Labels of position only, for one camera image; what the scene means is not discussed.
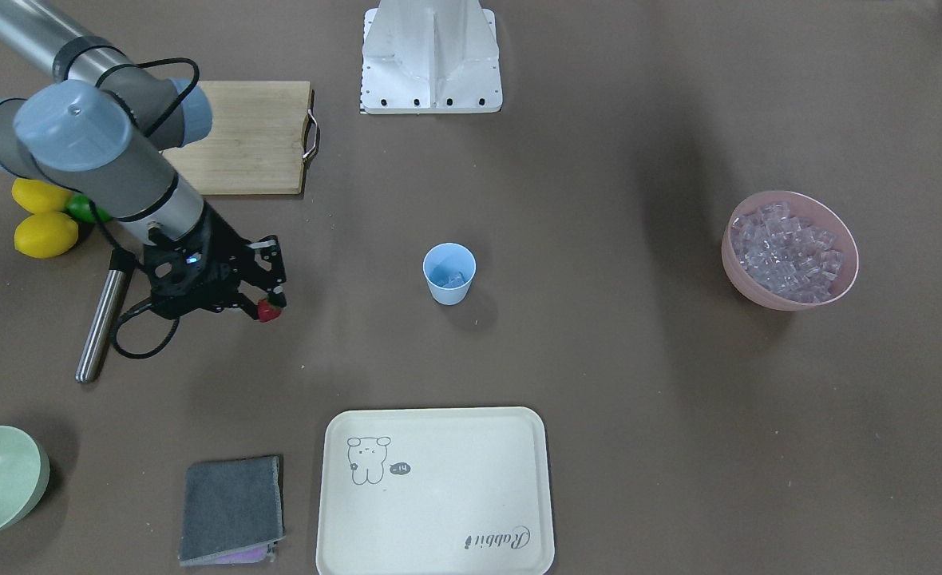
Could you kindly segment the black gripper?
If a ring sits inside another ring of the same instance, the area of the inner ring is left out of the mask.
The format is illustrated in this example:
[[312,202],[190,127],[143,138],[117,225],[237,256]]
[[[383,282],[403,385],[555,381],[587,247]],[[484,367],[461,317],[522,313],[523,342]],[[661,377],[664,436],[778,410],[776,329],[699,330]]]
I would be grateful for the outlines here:
[[173,240],[153,224],[148,240],[144,270],[151,310],[162,318],[176,319],[200,309],[218,313],[235,308],[253,320],[268,320],[269,307],[287,306],[282,290],[268,291],[267,298],[257,303],[241,294],[239,266],[248,252],[248,241],[210,204],[204,205],[200,221],[180,239]]

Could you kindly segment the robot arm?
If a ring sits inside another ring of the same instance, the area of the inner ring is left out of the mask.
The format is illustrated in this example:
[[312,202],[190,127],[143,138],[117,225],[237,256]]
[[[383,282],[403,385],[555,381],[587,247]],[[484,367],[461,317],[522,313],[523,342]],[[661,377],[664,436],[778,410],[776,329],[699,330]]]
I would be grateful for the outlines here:
[[146,311],[280,314],[276,237],[239,236],[164,156],[211,131],[197,77],[154,77],[46,1],[0,1],[0,41],[52,77],[29,98],[0,99],[1,171],[83,194],[141,241]]

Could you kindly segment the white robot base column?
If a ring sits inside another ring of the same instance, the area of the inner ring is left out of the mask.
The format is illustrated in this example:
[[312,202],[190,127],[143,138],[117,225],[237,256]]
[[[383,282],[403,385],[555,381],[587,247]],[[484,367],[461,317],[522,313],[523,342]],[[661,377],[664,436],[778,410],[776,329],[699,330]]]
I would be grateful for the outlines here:
[[381,1],[362,18],[359,112],[496,113],[497,19],[478,1]]

